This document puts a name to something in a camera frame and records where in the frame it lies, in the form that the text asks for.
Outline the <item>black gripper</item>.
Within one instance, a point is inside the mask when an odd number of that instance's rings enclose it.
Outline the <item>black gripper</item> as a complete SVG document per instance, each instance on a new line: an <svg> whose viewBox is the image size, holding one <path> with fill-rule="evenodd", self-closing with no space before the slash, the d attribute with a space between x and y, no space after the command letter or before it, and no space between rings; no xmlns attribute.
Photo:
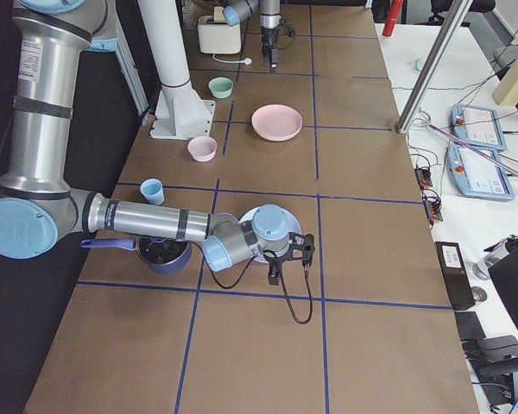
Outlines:
<svg viewBox="0 0 518 414"><path fill-rule="evenodd" d="M275 69L279 63L279 27L265 28L261 27L262 37L262 56L268 60L270 69Z"/></svg>
<svg viewBox="0 0 518 414"><path fill-rule="evenodd" d="M292 254L287 251L284 255L278 256L274 251L265 251L264 259L268 262L268 283L279 285L282 279L282 266L285 261L292 259Z"/></svg>

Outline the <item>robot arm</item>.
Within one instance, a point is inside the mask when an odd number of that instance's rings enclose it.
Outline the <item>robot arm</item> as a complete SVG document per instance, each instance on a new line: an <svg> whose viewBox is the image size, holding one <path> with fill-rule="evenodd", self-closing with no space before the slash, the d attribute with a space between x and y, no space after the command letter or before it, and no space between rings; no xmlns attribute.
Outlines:
<svg viewBox="0 0 518 414"><path fill-rule="evenodd" d="M9 162L12 101L16 92L21 34L11 20L12 3L0 1L0 175ZM140 127L133 98L114 53L80 55L65 178L75 188L113 192ZM86 251L81 234L69 235L32 260L0 255L0 283L67 281L79 276Z"/></svg>
<svg viewBox="0 0 518 414"><path fill-rule="evenodd" d="M260 12L262 57L273 72L279 64L278 39L281 29L280 2L278 0L237 0L224 6L222 14L230 27Z"/></svg>

